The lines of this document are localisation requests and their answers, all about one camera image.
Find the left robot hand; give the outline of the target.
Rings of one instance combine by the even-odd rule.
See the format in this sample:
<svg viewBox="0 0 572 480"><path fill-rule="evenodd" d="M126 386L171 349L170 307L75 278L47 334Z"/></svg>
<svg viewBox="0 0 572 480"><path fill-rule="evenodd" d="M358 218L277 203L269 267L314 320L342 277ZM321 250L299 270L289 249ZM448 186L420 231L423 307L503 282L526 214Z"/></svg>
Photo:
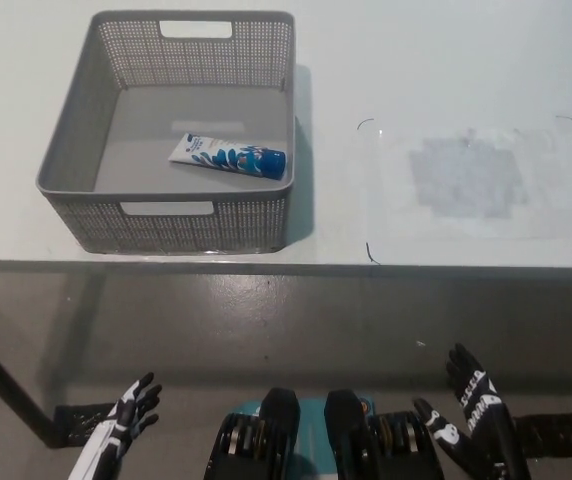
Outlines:
<svg viewBox="0 0 572 480"><path fill-rule="evenodd" d="M94 428L68 480L117 479L123 458L144 430L159 420L154 409L160 403L162 385L154 385L154 373L135 381Z"/></svg>

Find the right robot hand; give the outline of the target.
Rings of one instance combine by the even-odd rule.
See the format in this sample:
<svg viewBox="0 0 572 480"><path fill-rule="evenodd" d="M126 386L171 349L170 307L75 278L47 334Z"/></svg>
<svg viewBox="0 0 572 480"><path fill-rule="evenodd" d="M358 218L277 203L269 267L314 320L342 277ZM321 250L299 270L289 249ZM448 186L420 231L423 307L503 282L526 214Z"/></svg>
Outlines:
<svg viewBox="0 0 572 480"><path fill-rule="evenodd" d="M529 479L514 421L486 369L457 343L449 351L446 372L468 431L417 397L414 408L432 439L471 479Z"/></svg>

